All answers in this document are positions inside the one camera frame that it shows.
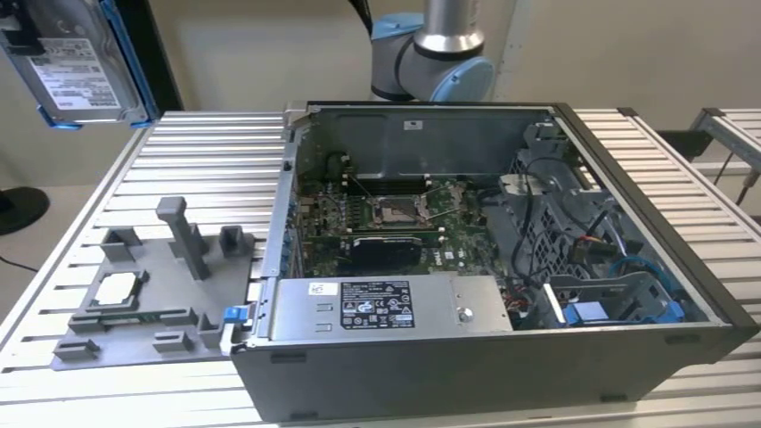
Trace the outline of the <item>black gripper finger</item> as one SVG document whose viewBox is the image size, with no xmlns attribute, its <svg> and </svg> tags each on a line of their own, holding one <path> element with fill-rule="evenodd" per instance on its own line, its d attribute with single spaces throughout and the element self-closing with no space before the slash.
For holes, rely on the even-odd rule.
<svg viewBox="0 0 761 428">
<path fill-rule="evenodd" d="M 32 28 L 3 29 L 5 50 L 12 55 L 37 55 L 37 30 Z"/>
</svg>

